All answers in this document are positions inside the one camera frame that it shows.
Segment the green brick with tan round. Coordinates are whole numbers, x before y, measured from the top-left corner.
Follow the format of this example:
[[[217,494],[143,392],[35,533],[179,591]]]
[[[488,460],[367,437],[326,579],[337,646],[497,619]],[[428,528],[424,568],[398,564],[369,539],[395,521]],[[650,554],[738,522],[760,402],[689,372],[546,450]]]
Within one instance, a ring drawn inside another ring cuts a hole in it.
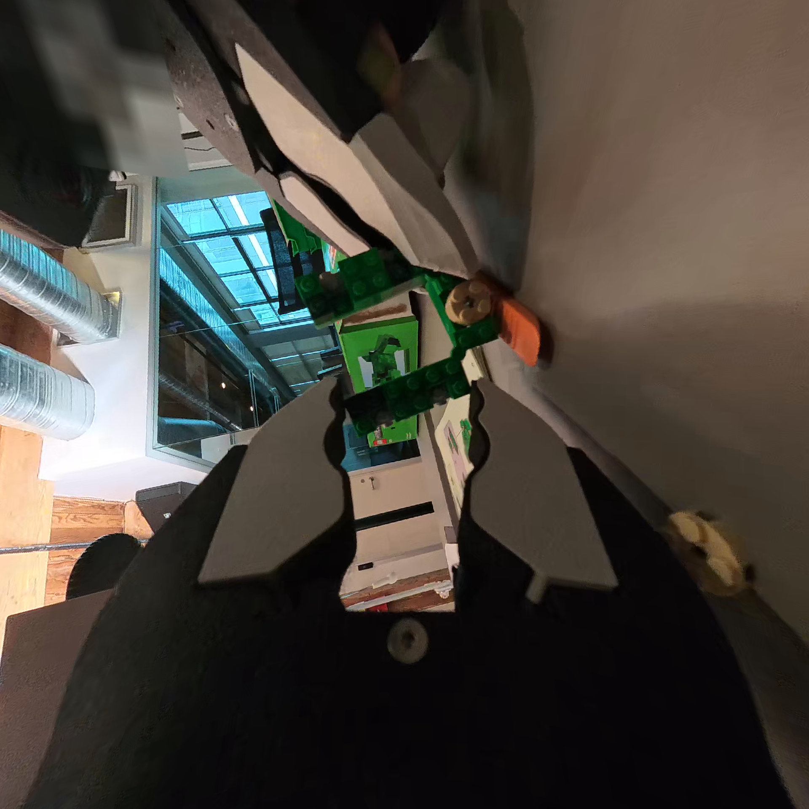
[[[460,362],[470,349],[499,339],[492,294],[481,281],[427,271],[424,288],[450,339],[452,359]]]

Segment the light green toy box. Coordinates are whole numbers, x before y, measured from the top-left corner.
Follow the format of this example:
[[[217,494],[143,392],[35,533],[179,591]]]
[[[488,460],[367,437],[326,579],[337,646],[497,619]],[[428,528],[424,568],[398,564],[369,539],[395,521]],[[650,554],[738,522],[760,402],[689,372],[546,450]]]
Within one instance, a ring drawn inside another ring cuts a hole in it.
[[[320,252],[323,255],[327,270],[329,272],[337,271],[339,262],[347,258],[347,255],[316,236],[289,214],[274,198],[271,198],[270,201],[278,226],[287,242],[289,255],[294,257],[300,252],[308,254]]]

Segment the silver ventilation duct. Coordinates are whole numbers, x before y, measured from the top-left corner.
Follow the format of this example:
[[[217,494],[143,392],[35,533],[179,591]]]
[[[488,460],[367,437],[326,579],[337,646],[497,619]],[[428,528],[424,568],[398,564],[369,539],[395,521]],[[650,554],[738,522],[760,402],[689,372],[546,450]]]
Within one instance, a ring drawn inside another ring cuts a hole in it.
[[[42,249],[4,230],[1,298],[79,345],[119,337],[117,298],[101,294]]]
[[[70,441],[95,416],[92,386],[44,362],[1,346],[1,424]]]

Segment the green grey brick assembly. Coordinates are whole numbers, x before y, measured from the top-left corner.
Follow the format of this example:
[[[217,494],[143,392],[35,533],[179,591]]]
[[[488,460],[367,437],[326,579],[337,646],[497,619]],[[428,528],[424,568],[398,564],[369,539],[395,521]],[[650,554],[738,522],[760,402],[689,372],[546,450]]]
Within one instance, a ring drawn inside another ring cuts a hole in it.
[[[296,278],[295,288],[314,325],[323,328],[422,287],[428,273],[397,249],[371,248],[340,261],[336,272]]]

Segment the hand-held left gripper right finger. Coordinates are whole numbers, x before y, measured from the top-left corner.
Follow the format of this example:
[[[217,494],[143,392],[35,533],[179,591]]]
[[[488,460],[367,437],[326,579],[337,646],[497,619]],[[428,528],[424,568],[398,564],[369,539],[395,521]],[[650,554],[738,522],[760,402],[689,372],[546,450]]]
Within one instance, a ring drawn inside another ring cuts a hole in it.
[[[460,602],[540,602],[550,586],[611,592],[618,577],[568,446],[489,380],[472,384],[472,471],[458,532]]]

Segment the large green brick assembly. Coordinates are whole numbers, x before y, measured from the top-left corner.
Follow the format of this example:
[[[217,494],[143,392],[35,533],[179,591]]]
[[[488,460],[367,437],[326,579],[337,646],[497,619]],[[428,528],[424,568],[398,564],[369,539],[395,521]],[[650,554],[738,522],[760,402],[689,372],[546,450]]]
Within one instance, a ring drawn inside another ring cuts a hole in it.
[[[346,399],[345,410],[355,433],[365,437],[380,427],[426,413],[437,404],[467,396],[471,386],[463,369],[464,355],[464,351],[454,353]]]

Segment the brick instruction booklet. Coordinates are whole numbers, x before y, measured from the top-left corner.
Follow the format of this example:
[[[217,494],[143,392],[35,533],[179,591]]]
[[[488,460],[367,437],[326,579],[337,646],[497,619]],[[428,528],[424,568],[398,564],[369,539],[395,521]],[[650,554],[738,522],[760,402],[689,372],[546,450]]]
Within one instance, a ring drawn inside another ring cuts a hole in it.
[[[434,429],[433,437],[446,474],[452,502],[457,514],[463,505],[466,480],[473,470],[469,459],[471,442],[471,394],[451,398],[444,405],[436,406],[430,413]]]

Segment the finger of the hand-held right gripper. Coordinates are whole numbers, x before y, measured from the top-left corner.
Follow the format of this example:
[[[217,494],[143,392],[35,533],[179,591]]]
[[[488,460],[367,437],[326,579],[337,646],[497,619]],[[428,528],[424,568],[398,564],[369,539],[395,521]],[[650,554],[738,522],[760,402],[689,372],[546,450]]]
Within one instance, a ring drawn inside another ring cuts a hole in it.
[[[326,191],[355,213],[368,203],[379,201],[366,170],[349,146],[310,112],[280,81],[260,65],[241,45],[236,45],[238,66],[245,89],[261,120],[291,168],[278,171],[283,197],[341,252],[359,255],[370,248],[370,237],[361,236],[335,203],[327,202]],[[317,190],[316,183],[326,187]]]
[[[391,116],[376,116],[349,143],[354,210],[412,264],[468,279],[479,269],[460,218]]]

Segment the tan lego piece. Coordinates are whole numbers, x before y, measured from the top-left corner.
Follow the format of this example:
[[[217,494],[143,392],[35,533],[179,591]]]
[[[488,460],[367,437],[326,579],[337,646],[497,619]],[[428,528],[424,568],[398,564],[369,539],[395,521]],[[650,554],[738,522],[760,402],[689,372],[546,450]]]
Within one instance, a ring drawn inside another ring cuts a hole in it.
[[[706,594],[730,598],[752,587],[755,574],[745,544],[724,523],[676,511],[665,531],[672,551]]]

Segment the orange brick separator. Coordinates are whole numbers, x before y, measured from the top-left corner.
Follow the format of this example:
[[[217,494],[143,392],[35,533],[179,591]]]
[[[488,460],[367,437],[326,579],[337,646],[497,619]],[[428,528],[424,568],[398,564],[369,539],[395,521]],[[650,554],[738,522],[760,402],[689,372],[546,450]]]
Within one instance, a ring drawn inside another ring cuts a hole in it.
[[[541,324],[537,316],[512,296],[498,299],[500,339],[528,367],[535,367],[541,353]]]

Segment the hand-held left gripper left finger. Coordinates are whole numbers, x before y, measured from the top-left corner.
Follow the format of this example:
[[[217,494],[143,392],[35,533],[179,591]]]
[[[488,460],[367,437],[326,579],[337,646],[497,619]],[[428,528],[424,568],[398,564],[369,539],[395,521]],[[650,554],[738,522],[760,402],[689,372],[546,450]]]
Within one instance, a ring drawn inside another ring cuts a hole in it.
[[[265,580],[338,592],[357,552],[341,463],[346,410],[328,378],[282,408],[248,444],[198,582]]]

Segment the glass partition window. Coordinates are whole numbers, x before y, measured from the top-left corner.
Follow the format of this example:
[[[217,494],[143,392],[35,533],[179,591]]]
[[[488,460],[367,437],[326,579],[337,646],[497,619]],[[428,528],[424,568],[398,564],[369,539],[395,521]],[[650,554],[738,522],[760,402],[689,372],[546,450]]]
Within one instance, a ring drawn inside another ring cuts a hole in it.
[[[334,326],[318,328],[295,279],[328,271],[291,257],[270,197],[235,183],[157,184],[153,446],[208,470],[345,364]]]

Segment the black box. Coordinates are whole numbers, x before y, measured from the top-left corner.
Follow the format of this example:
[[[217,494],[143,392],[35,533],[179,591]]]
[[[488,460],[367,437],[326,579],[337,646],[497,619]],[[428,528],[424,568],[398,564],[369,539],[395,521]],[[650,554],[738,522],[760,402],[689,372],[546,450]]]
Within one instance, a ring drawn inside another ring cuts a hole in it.
[[[177,481],[135,493],[135,503],[142,517],[155,534],[187,497],[197,488],[196,484]]]

